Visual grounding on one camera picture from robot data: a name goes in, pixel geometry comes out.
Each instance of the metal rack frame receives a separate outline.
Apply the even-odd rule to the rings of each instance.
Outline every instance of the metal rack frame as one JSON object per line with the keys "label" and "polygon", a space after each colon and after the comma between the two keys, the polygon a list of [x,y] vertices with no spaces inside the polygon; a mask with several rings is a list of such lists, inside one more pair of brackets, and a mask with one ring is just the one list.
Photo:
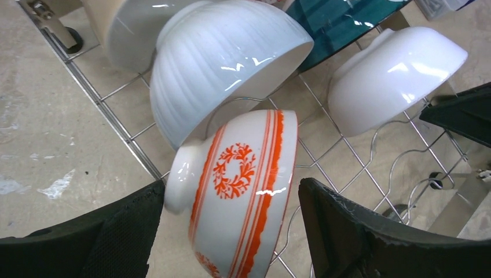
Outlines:
{"label": "metal rack frame", "polygon": [[[108,95],[102,97],[101,94],[94,88],[94,86],[89,82],[89,80],[85,77],[84,73],[80,70],[80,68],[76,64],[76,59],[78,57],[86,54],[87,52],[90,52],[91,50],[93,50],[97,47],[100,47],[100,45],[92,46],[92,47],[90,47],[90,48],[88,48],[82,52],[75,54],[75,55],[71,55],[71,56],[67,55],[65,53],[65,51],[63,51],[63,47],[60,45],[58,40],[55,39],[53,34],[47,28],[44,28],[41,25],[37,24],[36,18],[34,18],[31,14],[29,14],[29,12],[24,7],[22,7],[22,8],[30,16],[30,19],[33,21],[33,23],[38,27],[39,32],[44,37],[47,44],[52,48],[52,50],[56,54],[56,56],[63,63],[65,69],[70,73],[70,75],[73,77],[75,82],[80,86],[80,88],[84,91],[84,93],[88,96],[88,98],[92,101],[92,103],[97,107],[97,109],[99,110],[101,115],[105,118],[105,120],[113,128],[114,132],[116,132],[116,134],[119,136],[119,138],[125,143],[126,147],[128,147],[129,151],[138,160],[138,162],[141,164],[141,166],[156,180],[166,178],[166,176],[169,174],[169,171],[168,170],[161,171],[161,169],[158,169],[154,165],[154,163],[150,160],[148,155],[140,147],[138,142],[136,142],[136,138],[138,138],[140,135],[144,134],[149,129],[153,128],[153,126],[155,125],[155,122],[149,126],[142,128],[139,132],[137,132],[135,134],[131,134],[126,129],[126,127],[123,125],[123,123],[118,119],[118,117],[112,111],[111,107],[106,102],[106,100],[109,98],[117,97],[118,92],[123,90],[125,87],[128,87],[129,85],[133,84],[134,82],[138,82],[138,81],[143,82],[147,86],[147,88],[149,88],[148,81],[144,78],[145,72],[141,73],[141,74],[137,74],[129,82],[121,85],[116,90],[114,90],[114,91],[110,92]],[[369,161],[368,161],[368,163],[364,163],[362,161],[362,159],[360,158],[360,155],[355,151],[355,149],[351,145],[349,139],[344,137],[340,133],[338,127],[336,126],[336,124],[334,123],[332,118],[330,117],[329,113],[327,112],[327,110],[323,106],[322,102],[319,100],[319,98],[316,96],[316,94],[312,91],[309,84],[305,81],[304,77],[301,74],[299,74],[298,77],[303,82],[303,84],[306,86],[307,90],[309,91],[310,95],[314,98],[315,102],[318,104],[318,109],[321,109],[323,111],[323,114],[335,126],[335,129],[339,133],[340,138],[327,151],[325,151],[324,153],[322,153],[320,155],[316,155],[315,153],[312,153],[312,151],[307,147],[307,145],[303,142],[303,140],[301,138],[298,138],[298,144],[306,151],[306,153],[308,154],[308,156],[312,160],[312,163],[308,164],[308,165],[295,165],[295,167],[299,167],[299,168],[313,168],[313,167],[315,167],[315,168],[317,168],[319,170],[319,172],[322,174],[322,176],[328,181],[331,188],[333,190],[335,190],[337,193],[343,193],[362,173],[366,173],[368,175],[368,177],[370,178],[370,180],[373,182],[376,189],[382,195],[381,201],[378,203],[378,205],[376,207],[373,208],[373,210],[375,211],[384,202],[386,202],[390,206],[390,208],[393,210],[393,212],[397,215],[398,220],[405,223],[405,224],[408,224],[409,221],[411,220],[411,209],[414,207],[414,205],[417,203],[417,201],[424,194],[425,190],[431,184],[438,187],[439,183],[437,183],[437,181],[439,181],[443,178],[448,178],[448,180],[453,184],[453,186],[455,186],[455,182],[454,182],[452,176],[450,175],[450,173],[454,170],[454,168],[461,161],[467,161],[467,157],[466,157],[466,154],[459,147],[457,141],[453,138],[453,136],[448,131],[444,130],[435,140],[428,142],[423,137],[421,131],[418,130],[418,128],[416,127],[416,125],[413,121],[415,117],[419,116],[419,113],[416,113],[415,116],[410,117],[408,115],[408,113],[404,112],[404,115],[406,117],[405,121],[394,120],[391,122],[387,122],[386,124],[382,125],[380,128],[377,129],[377,131],[375,132],[375,134],[372,137]],[[267,97],[263,100],[251,99],[251,98],[248,98],[248,99],[249,100],[256,100],[256,101],[269,101],[276,109],[278,109],[278,106],[274,103],[274,101],[271,98],[271,96],[273,96],[273,95],[274,95],[274,92],[269,97]],[[239,101],[241,99],[245,99],[245,98],[238,98],[238,99],[233,100],[233,101]],[[427,99],[424,99],[422,102],[424,102],[424,105],[427,105],[428,103],[430,103]],[[311,116],[313,116],[313,114],[315,114],[317,112],[318,112],[318,110],[315,109],[314,112],[310,116],[308,116],[304,121],[299,123],[299,126],[301,126],[303,123],[305,123],[306,120],[308,120]],[[372,173],[369,171],[368,166],[373,161],[373,157],[375,154],[374,146],[375,146],[375,142],[377,139],[377,135],[379,134],[379,131],[391,123],[400,123],[400,124],[405,124],[405,125],[411,125],[413,127],[413,129],[417,132],[418,136],[420,137],[420,139],[422,140],[422,142],[426,146],[426,148],[425,149],[409,149],[409,150],[401,153],[395,159],[395,161],[392,164],[392,167],[390,169],[388,190],[384,191],[382,189],[382,187],[380,186],[379,182],[374,178]],[[450,141],[452,142],[452,145],[456,148],[456,150],[458,151],[458,153],[460,155],[460,159],[450,169],[445,168],[445,166],[442,164],[442,162],[438,159],[438,157],[436,156],[436,154],[432,150],[432,147],[434,146],[434,144],[438,140],[440,140],[442,137],[445,137],[445,136],[450,139]],[[348,149],[351,151],[353,156],[356,158],[356,160],[358,161],[358,163],[362,167],[362,169],[346,185],[344,185],[341,188],[336,187],[336,185],[333,183],[331,177],[329,177],[329,175],[325,172],[325,170],[319,164],[319,161],[323,157],[328,155],[329,152],[332,149],[334,149],[334,147],[337,146],[338,144],[346,144]],[[411,195],[410,195],[409,200],[408,200],[408,204],[407,204],[408,209],[406,210],[405,214],[401,215],[395,208],[396,204],[392,203],[392,201],[389,199],[389,194],[391,193],[391,179],[392,179],[392,174],[393,174],[393,171],[394,171],[394,168],[395,168],[395,165],[397,164],[397,162],[400,160],[400,158],[402,158],[403,156],[405,156],[406,154],[411,153],[411,152],[420,152],[420,153],[429,152],[431,154],[431,156],[434,158],[434,160],[436,161],[436,163],[441,168],[441,171],[442,171],[444,176],[442,178],[439,178],[439,179],[425,178],[425,179],[422,179],[418,184],[416,184],[413,191],[411,192]],[[424,186],[424,188],[421,190],[421,192],[416,197],[414,197],[417,188],[421,185]],[[279,249],[279,251],[274,252],[275,256],[271,261],[271,264],[275,263],[276,261],[279,261],[286,268],[286,270],[291,275],[291,277],[296,277],[296,276],[292,272],[290,267],[283,261],[283,259],[281,258],[281,255],[288,248],[288,245],[290,242],[291,224],[292,224],[294,217],[298,214],[299,210],[300,210],[300,207],[297,207],[296,210],[294,211],[292,217],[290,218],[290,222],[288,224],[288,229],[287,229],[287,237],[286,237],[285,245],[281,249]],[[313,277],[312,266],[311,266],[311,270],[310,270],[310,277]]]}

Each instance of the floral wreath design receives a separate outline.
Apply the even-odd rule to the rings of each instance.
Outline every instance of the floral wreath design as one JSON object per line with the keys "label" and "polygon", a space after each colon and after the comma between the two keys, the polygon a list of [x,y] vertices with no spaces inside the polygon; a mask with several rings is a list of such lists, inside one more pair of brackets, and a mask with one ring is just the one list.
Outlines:
{"label": "floral wreath design", "polygon": [[[232,160],[238,160],[240,173],[233,178],[226,177],[227,165]],[[213,168],[213,182],[220,199],[233,199],[240,197],[251,184],[254,176],[256,154],[247,144],[236,143],[226,148],[218,158],[217,165]]]}
{"label": "floral wreath design", "polygon": [[198,259],[199,263],[208,270],[208,273],[211,275],[211,277],[222,278],[222,276],[220,276],[217,267],[212,262],[210,262],[210,260],[207,257],[205,257],[203,254],[199,252],[196,252],[195,256]]}

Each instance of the metal wire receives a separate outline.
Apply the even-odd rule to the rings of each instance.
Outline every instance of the metal wire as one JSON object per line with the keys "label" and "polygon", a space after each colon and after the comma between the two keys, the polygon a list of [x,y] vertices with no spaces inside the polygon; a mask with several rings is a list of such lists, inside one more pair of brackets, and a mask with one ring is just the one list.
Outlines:
{"label": "metal wire", "polygon": [[[126,144],[126,146],[128,147],[128,149],[130,150],[130,152],[134,155],[134,157],[138,160],[138,162],[142,165],[142,167],[153,178],[155,178],[156,180],[165,178],[169,174],[169,169],[158,169],[155,166],[155,164],[150,160],[150,158],[148,157],[148,155],[142,150],[142,148],[140,147],[140,145],[136,142],[136,138],[138,138],[139,136],[141,136],[142,134],[144,134],[145,132],[147,132],[148,130],[150,130],[151,128],[153,128],[155,126],[155,122],[152,123],[152,124],[150,124],[149,126],[143,127],[140,131],[136,132],[135,134],[130,134],[130,132],[128,131],[128,129],[123,125],[123,123],[114,114],[114,112],[112,111],[111,107],[109,107],[109,105],[106,103],[106,100],[108,98],[110,98],[110,97],[118,97],[118,92],[120,92],[124,88],[128,87],[129,85],[133,84],[134,82],[141,81],[141,82],[144,83],[144,85],[148,89],[149,88],[149,84],[148,84],[148,81],[144,78],[144,74],[145,73],[138,74],[137,76],[135,76],[129,82],[121,85],[120,87],[118,87],[114,91],[110,92],[108,95],[106,95],[104,97],[101,97],[101,95],[99,94],[99,92],[87,80],[87,78],[85,77],[85,75],[83,74],[83,72],[78,68],[78,66],[76,64],[76,59],[77,58],[79,58],[79,57],[83,56],[84,54],[92,51],[93,49],[99,47],[99,45],[95,45],[95,46],[89,47],[89,48],[87,48],[86,50],[84,50],[82,52],[79,52],[79,53],[77,53],[77,54],[75,54],[73,56],[69,56],[69,55],[67,55],[63,51],[63,48],[59,45],[59,43],[57,42],[57,40],[54,39],[54,37],[52,36],[52,34],[47,29],[44,29],[44,28],[41,28],[41,27],[38,27],[38,29],[39,29],[40,33],[42,34],[42,36],[44,37],[44,39],[46,40],[47,44],[53,49],[53,52],[60,59],[60,61],[64,64],[65,69],[70,73],[70,75],[77,82],[77,84],[80,86],[80,88],[84,91],[84,93],[88,96],[88,98],[92,101],[92,103],[97,107],[97,109],[99,110],[99,112],[101,113],[101,115],[104,117],[104,119],[113,128],[113,130],[116,132],[116,134],[119,136],[119,138]],[[361,45],[358,42],[356,42],[356,44],[361,49]],[[380,192],[381,197],[382,197],[381,201],[377,204],[377,206],[375,206],[373,208],[373,210],[374,211],[377,210],[384,202],[386,202],[391,207],[391,209],[397,214],[397,217],[399,218],[399,220],[401,222],[403,222],[403,223],[406,223],[406,224],[409,224],[410,223],[410,220],[411,220],[411,210],[415,207],[415,204],[418,202],[418,200],[420,199],[420,197],[422,196],[422,194],[424,193],[424,191],[428,188],[428,186],[431,183],[435,184],[436,186],[439,186],[437,184],[437,182],[436,182],[436,181],[439,181],[439,180],[438,179],[435,179],[435,178],[424,178],[420,182],[418,182],[413,187],[413,189],[411,191],[411,194],[409,195],[408,209],[407,209],[406,213],[404,215],[400,215],[397,212],[397,210],[395,209],[395,207],[392,204],[392,202],[390,201],[389,195],[391,193],[392,176],[394,174],[395,166],[397,165],[397,162],[404,155],[406,155],[408,153],[411,153],[411,152],[418,152],[418,153],[429,152],[431,154],[431,156],[433,157],[433,159],[436,161],[436,163],[439,165],[439,167],[442,169],[442,171],[444,173],[444,177],[443,178],[448,178],[449,181],[451,181],[452,185],[453,186],[455,185],[455,182],[452,179],[452,177],[450,176],[450,173],[454,170],[454,168],[457,166],[458,163],[460,163],[461,161],[466,161],[467,160],[467,157],[466,157],[465,153],[459,147],[458,143],[455,141],[455,139],[452,137],[452,135],[449,132],[444,131],[434,141],[427,142],[426,139],[424,138],[424,136],[422,135],[422,133],[420,132],[420,130],[418,130],[418,128],[416,127],[416,125],[415,125],[415,123],[414,123],[413,120],[414,120],[415,117],[417,117],[419,115],[420,111],[424,107],[426,107],[426,105],[428,105],[428,103],[430,103],[426,99],[423,100],[423,108],[420,109],[420,111],[418,111],[417,113],[415,113],[414,116],[409,117],[409,115],[406,112],[404,112],[404,115],[406,116],[407,120],[405,120],[405,121],[392,120],[390,122],[387,122],[387,123],[383,124],[382,126],[380,126],[375,131],[375,133],[374,133],[374,135],[372,137],[372,140],[371,140],[371,144],[370,144],[370,156],[369,156],[369,160],[368,160],[367,163],[364,163],[362,161],[362,159],[360,158],[360,156],[358,155],[358,153],[354,150],[353,146],[350,144],[348,138],[344,137],[343,134],[341,134],[341,132],[339,131],[339,129],[338,129],[337,125],[336,125],[336,123],[332,120],[332,118],[330,117],[328,111],[323,106],[322,102],[318,99],[318,97],[316,96],[316,94],[312,91],[312,89],[310,88],[309,84],[305,81],[304,77],[301,74],[298,74],[297,72],[294,73],[294,74],[292,74],[288,78],[287,81],[285,81],[280,87],[278,87],[268,97],[266,97],[264,99],[239,97],[239,98],[236,98],[236,99],[227,101],[226,103],[221,104],[212,113],[212,117],[217,113],[217,111],[220,108],[222,108],[223,106],[231,103],[232,101],[241,101],[241,100],[269,101],[271,103],[271,105],[275,107],[275,109],[279,109],[279,107],[276,105],[276,103],[272,100],[271,96],[273,96],[274,93],[276,91],[278,91],[278,89],[280,89],[282,86],[284,86],[290,80],[293,80],[294,78],[297,78],[297,77],[303,82],[305,88],[307,88],[307,90],[309,91],[309,94],[313,97],[313,99],[315,100],[315,102],[318,105],[318,108],[315,109],[311,115],[309,115],[308,117],[306,117],[306,119],[304,119],[303,121],[301,121],[299,123],[299,126],[301,126],[302,124],[304,124],[308,119],[310,119],[312,116],[314,116],[320,110],[320,111],[323,112],[324,116],[326,116],[329,119],[329,121],[333,124],[335,130],[339,133],[339,136],[340,137],[339,137],[338,140],[336,140],[336,142],[333,143],[332,146],[330,146],[327,149],[327,151],[325,151],[324,153],[322,153],[320,155],[318,155],[316,153],[313,153],[307,147],[307,145],[303,142],[303,140],[301,138],[298,138],[298,144],[305,150],[305,152],[307,153],[307,155],[309,156],[309,158],[312,160],[312,163],[311,164],[306,164],[306,165],[297,164],[297,165],[295,165],[295,167],[297,167],[297,168],[313,168],[315,166],[315,168],[317,168],[319,170],[319,172],[322,174],[322,176],[326,179],[327,183],[329,183],[329,186],[333,190],[335,190],[336,192],[338,192],[338,193],[345,192],[345,190],[349,186],[351,186],[354,183],[354,181],[357,178],[359,178],[359,176],[362,173],[366,173],[368,175],[368,177],[370,178],[370,180],[372,181],[372,183],[374,184],[375,188]],[[376,155],[375,145],[376,145],[376,139],[377,139],[377,136],[378,136],[380,130],[382,128],[386,127],[387,125],[392,124],[392,123],[398,123],[398,124],[402,124],[402,125],[411,125],[413,127],[413,129],[415,130],[415,132],[420,137],[420,139],[422,140],[423,144],[426,146],[426,148],[425,149],[422,149],[422,150],[418,150],[418,149],[410,149],[410,150],[407,150],[407,151],[401,153],[394,160],[394,162],[392,164],[392,167],[389,170],[388,189],[387,189],[387,192],[385,192],[382,189],[382,187],[379,185],[379,182],[377,180],[375,180],[375,178],[373,177],[372,173],[369,171],[369,168],[368,167],[371,165],[371,163],[373,162],[373,159],[374,159],[374,157]],[[206,136],[208,136],[209,124],[210,123],[208,123],[207,129],[206,129]],[[438,157],[436,156],[436,154],[432,150],[432,147],[434,146],[434,144],[438,140],[440,140],[443,137],[444,134],[446,134],[448,136],[448,138],[452,142],[452,145],[457,149],[457,151],[459,152],[459,155],[460,155],[459,161],[457,161],[457,163],[455,165],[453,165],[453,167],[451,169],[449,169],[449,170],[445,169],[445,167],[443,166],[443,164],[441,163],[441,161],[438,159]],[[356,158],[356,160],[358,161],[358,163],[361,165],[362,168],[361,168],[361,170],[354,177],[351,178],[351,180],[347,184],[345,184],[340,189],[338,189],[336,187],[336,185],[334,184],[332,178],[322,168],[322,166],[320,165],[319,161],[322,158],[326,157],[336,146],[338,146],[339,144],[342,144],[342,142],[348,147],[348,149],[350,150],[351,154]],[[416,199],[413,201],[413,197],[415,195],[415,192],[417,191],[417,189],[421,185],[425,185],[425,187],[419,193],[418,197],[416,197]],[[279,247],[277,246],[277,249],[279,249],[280,251],[275,251],[274,252],[274,258],[270,262],[270,264],[273,264],[276,261],[279,261],[282,264],[282,266],[285,267],[286,271],[288,272],[288,274],[291,277],[296,277],[296,276],[293,273],[293,271],[291,270],[291,268],[288,266],[288,264],[282,259],[281,256],[288,249],[288,246],[289,246],[289,243],[290,243],[290,231],[291,231],[291,228],[292,228],[292,223],[293,223],[294,218],[298,215],[299,210],[300,210],[300,207],[297,207],[296,210],[293,212],[292,216],[290,217],[290,221],[289,221],[288,227],[287,227],[287,234],[286,234],[286,243],[285,243],[285,245],[283,245],[281,249],[279,249]],[[314,277],[314,269],[313,269],[313,265],[312,264],[310,264],[309,277]]]}

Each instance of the white bowl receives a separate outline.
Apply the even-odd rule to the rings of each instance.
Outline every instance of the white bowl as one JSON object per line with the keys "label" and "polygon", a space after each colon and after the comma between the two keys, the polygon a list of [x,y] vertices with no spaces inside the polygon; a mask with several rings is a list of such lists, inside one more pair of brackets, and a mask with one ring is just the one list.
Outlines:
{"label": "white bowl", "polygon": [[[312,38],[291,17],[257,1],[200,1],[162,29],[151,79],[152,111],[177,149],[188,137],[205,139],[210,114],[236,97],[264,98],[307,57]],[[210,134],[256,101],[218,110]]]}
{"label": "white bowl", "polygon": [[82,0],[90,25],[112,65],[146,71],[165,23],[197,0]]}
{"label": "white bowl", "polygon": [[164,206],[187,211],[192,248],[212,277],[265,277],[290,192],[297,129],[293,111],[252,111],[178,150]]}
{"label": "white bowl", "polygon": [[467,52],[427,27],[384,30],[334,74],[329,114],[346,137],[379,126],[454,74]]}

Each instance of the wire rack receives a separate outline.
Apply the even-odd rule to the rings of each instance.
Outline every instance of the wire rack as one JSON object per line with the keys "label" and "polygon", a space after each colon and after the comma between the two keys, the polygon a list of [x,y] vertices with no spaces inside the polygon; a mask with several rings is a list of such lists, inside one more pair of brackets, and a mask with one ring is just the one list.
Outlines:
{"label": "wire rack", "polygon": [[[94,88],[94,86],[89,82],[89,80],[86,78],[84,73],[80,70],[80,68],[77,66],[77,58],[92,51],[93,49],[100,47],[99,45],[94,45],[92,47],[89,47],[88,49],[83,50],[82,52],[79,52],[75,55],[67,55],[65,51],[63,51],[63,48],[61,45],[58,43],[58,41],[55,39],[55,37],[52,35],[49,30],[46,28],[40,27],[35,18],[30,16],[31,20],[36,24],[38,27],[39,32],[42,34],[48,45],[52,48],[56,56],[60,59],[60,61],[63,63],[65,69],[70,73],[70,75],[73,77],[73,79],[76,81],[76,83],[80,86],[80,88],[85,92],[85,94],[88,96],[88,98],[92,101],[92,103],[97,107],[99,112],[102,114],[102,116],[105,118],[105,120],[109,123],[109,125],[113,128],[114,132],[119,136],[119,138],[125,143],[126,147],[128,147],[129,151],[133,154],[133,156],[138,160],[138,162],[141,164],[141,166],[156,180],[158,179],[165,179],[167,175],[169,174],[169,169],[158,169],[154,162],[152,162],[149,158],[149,156],[143,151],[141,146],[138,144],[136,139],[141,136],[142,134],[146,133],[148,130],[151,128],[156,128],[154,127],[155,123],[152,123],[151,125],[141,127],[141,130],[131,134],[128,129],[124,126],[124,124],[118,119],[116,114],[113,112],[112,108],[108,105],[107,99],[109,98],[115,98],[118,97],[118,92],[122,91],[124,88],[130,86],[134,82],[143,82],[147,88],[149,88],[149,83],[148,80],[145,79],[145,72],[136,75],[132,80],[129,82],[120,85],[116,90],[110,92],[106,96],[101,96],[101,94]],[[362,49],[361,45],[356,42],[357,46]],[[379,209],[379,207],[382,204],[388,204],[390,209],[392,209],[394,215],[396,215],[395,220],[399,220],[402,223],[409,224],[411,221],[411,210],[415,207],[415,204],[420,200],[420,198],[423,196],[425,193],[426,189],[430,186],[436,186],[437,188],[441,187],[441,183],[438,181],[443,180],[444,178],[447,178],[450,183],[452,184],[452,187],[455,186],[455,181],[453,180],[452,176],[450,173],[457,167],[457,165],[460,162],[466,162],[467,157],[465,153],[461,150],[459,147],[457,141],[453,138],[453,136],[450,134],[450,132],[443,130],[437,137],[436,139],[433,139],[431,141],[427,141],[425,137],[423,136],[422,132],[418,129],[417,125],[415,124],[414,119],[419,116],[419,112],[422,110],[422,108],[426,107],[430,101],[428,99],[422,100],[422,105],[421,109],[412,116],[409,115],[409,113],[404,112],[404,118],[405,120],[392,120],[390,122],[387,122],[386,124],[380,126],[374,133],[371,143],[369,146],[369,160],[367,162],[363,162],[359,153],[355,150],[355,148],[352,146],[350,139],[344,137],[339,129],[337,128],[336,124],[333,122],[332,118],[330,117],[328,111],[324,108],[321,100],[319,97],[312,91],[310,88],[308,82],[305,80],[304,76],[302,74],[297,74],[296,76],[290,77],[286,82],[290,81],[292,78],[299,78],[303,85],[307,88],[310,96],[313,98],[315,103],[318,105],[318,109],[316,111],[313,111],[312,115],[308,116],[306,119],[301,121],[299,123],[299,126],[303,125],[309,118],[311,118],[317,111],[322,111],[323,115],[327,117],[327,119],[332,123],[332,125],[335,127],[335,130],[339,133],[339,139],[334,142],[334,144],[328,148],[327,151],[324,153],[314,153],[307,144],[301,139],[298,138],[298,144],[301,148],[305,150],[305,152],[308,154],[308,157],[312,160],[310,164],[297,164],[295,167],[297,168],[307,168],[307,169],[317,169],[319,173],[325,178],[327,181],[328,185],[335,190],[337,193],[343,194],[345,190],[351,186],[362,174],[368,175],[369,179],[372,181],[374,184],[376,190],[381,194],[382,199],[380,202],[373,208],[371,208],[373,211],[376,211]],[[265,99],[253,99],[253,98],[237,98],[232,101],[240,101],[243,99],[248,99],[248,100],[255,100],[255,101],[268,101],[272,106],[275,107],[275,109],[281,109],[281,107],[278,107],[277,104],[273,101],[273,96],[275,94],[273,92],[269,97]],[[378,138],[378,135],[381,131],[381,129],[384,129],[387,125],[392,124],[392,123],[399,123],[403,125],[410,125],[414,129],[415,132],[417,132],[419,138],[421,139],[422,143],[424,146],[426,146],[423,149],[407,149],[406,151],[402,152],[400,155],[396,157],[396,159],[393,161],[393,164],[390,169],[387,169],[389,171],[389,181],[388,181],[388,187],[384,189],[384,186],[381,186],[381,183],[376,180],[374,175],[371,173],[369,170],[369,166],[372,164],[374,156],[375,156],[375,145],[376,141]],[[439,141],[441,138],[448,138],[450,142],[452,143],[453,147],[455,150],[458,152],[460,158],[451,166],[450,168],[446,168],[444,164],[440,161],[440,159],[436,156],[435,152],[432,150],[432,147]],[[335,183],[332,181],[332,176],[329,176],[326,171],[323,169],[322,165],[320,165],[319,161],[328,156],[330,152],[339,144],[346,144],[347,148],[349,149],[350,153],[354,156],[356,161],[360,164],[361,170],[355,174],[348,183],[344,184],[343,186],[335,185]],[[389,195],[391,194],[392,190],[392,176],[394,173],[394,169],[397,165],[397,163],[406,156],[409,153],[426,153],[428,152],[431,157],[433,157],[434,161],[438,164],[441,173],[443,174],[443,177],[436,179],[436,178],[430,178],[428,175],[426,178],[421,179],[417,184],[414,185],[411,194],[409,195],[408,201],[407,201],[407,209],[405,210],[405,213],[401,213],[401,211],[398,211],[396,209],[396,205],[394,202],[392,202],[389,199]],[[282,255],[285,253],[287,250],[289,243],[290,243],[290,230],[292,226],[292,222],[294,218],[298,215],[298,212],[301,208],[298,206],[291,218],[289,219],[288,226],[287,226],[287,231],[286,231],[286,242],[285,244],[279,248],[277,246],[277,250],[274,252],[274,257],[271,261],[271,264],[275,262],[279,262],[282,264],[283,267],[287,270],[287,272],[290,274],[291,277],[296,277],[296,274],[293,273],[291,268],[288,266],[288,264],[282,259]],[[312,265],[310,266],[310,277],[313,277],[313,268]]]}

